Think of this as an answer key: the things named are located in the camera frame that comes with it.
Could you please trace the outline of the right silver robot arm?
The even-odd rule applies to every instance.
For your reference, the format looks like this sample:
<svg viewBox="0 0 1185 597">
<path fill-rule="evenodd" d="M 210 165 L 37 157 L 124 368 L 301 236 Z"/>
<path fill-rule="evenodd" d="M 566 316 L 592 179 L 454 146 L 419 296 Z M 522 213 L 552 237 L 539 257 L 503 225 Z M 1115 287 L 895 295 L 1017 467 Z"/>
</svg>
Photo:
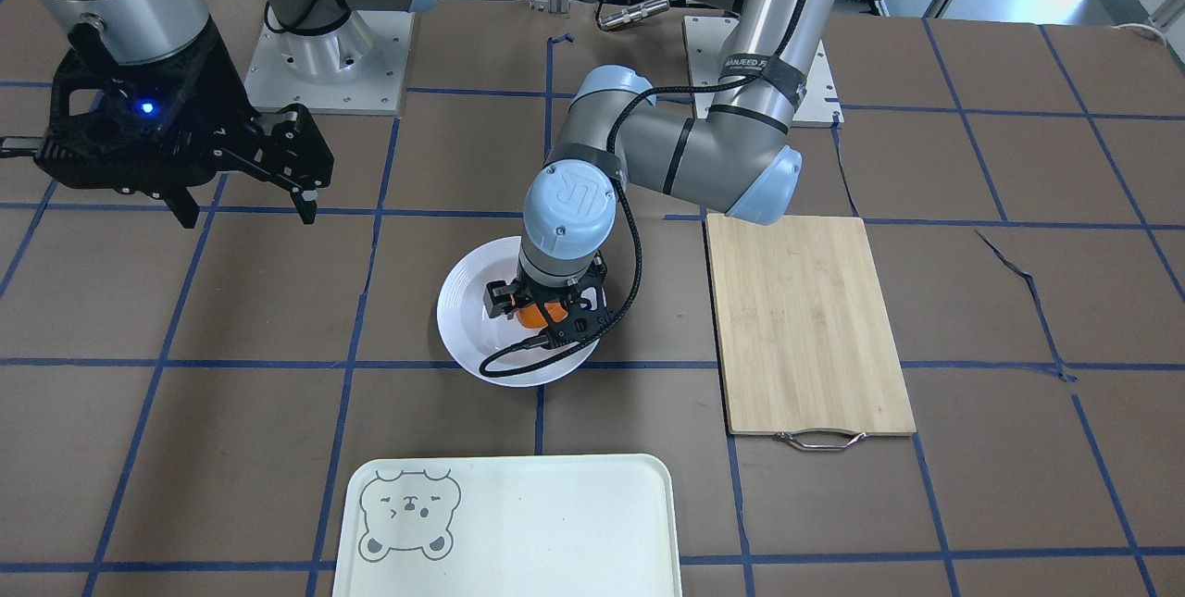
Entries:
<svg viewBox="0 0 1185 597">
<path fill-rule="evenodd" d="M 436 0 L 268 0 L 293 78 L 344 85 L 380 71 L 364 12 L 419 12 Z M 76 191 L 143 193 L 196 225 L 191 190 L 241 172 L 292 197 L 306 225 L 334 158 L 305 100 L 263 113 L 251 104 L 205 0 L 41 0 L 68 36 L 39 137 L 4 139 L 4 158 L 30 158 Z"/>
</svg>

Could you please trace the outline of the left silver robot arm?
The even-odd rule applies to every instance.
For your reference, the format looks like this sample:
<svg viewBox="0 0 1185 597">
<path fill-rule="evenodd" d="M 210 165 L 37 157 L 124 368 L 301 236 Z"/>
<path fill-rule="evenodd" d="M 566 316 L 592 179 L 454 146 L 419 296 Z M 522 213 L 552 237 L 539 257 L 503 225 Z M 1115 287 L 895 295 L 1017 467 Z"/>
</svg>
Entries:
<svg viewBox="0 0 1185 597">
<path fill-rule="evenodd" d="M 703 118 L 656 107 L 662 88 L 629 68 L 597 68 L 530 184 L 515 280 L 487 285 L 488 317 L 542 313 L 511 351 L 572 354 L 619 323 L 588 290 L 604 285 L 601 246 L 628 184 L 769 225 L 792 201 L 801 158 L 786 143 L 834 0 L 690 0 L 736 12 L 715 73 L 684 94 L 712 98 Z"/>
</svg>

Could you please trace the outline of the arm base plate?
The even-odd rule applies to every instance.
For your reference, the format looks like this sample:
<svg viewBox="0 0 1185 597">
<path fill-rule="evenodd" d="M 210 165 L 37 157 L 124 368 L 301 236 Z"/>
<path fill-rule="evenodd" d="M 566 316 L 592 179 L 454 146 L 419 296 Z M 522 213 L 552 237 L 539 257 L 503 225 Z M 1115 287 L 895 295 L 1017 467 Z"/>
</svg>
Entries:
<svg viewBox="0 0 1185 597">
<path fill-rule="evenodd" d="M 737 27 L 737 18 L 684 18 L 684 41 L 687 52 L 688 79 L 693 85 L 716 85 L 722 49 Z M 808 73 L 805 73 L 805 96 L 796 108 L 795 128 L 830 128 L 843 124 L 841 97 L 838 95 L 830 53 L 824 44 L 816 45 Z"/>
<path fill-rule="evenodd" d="M 396 116 L 416 18 L 356 11 L 341 28 L 295 36 L 263 28 L 245 77 L 260 111 L 301 104 L 313 115 Z"/>
</svg>

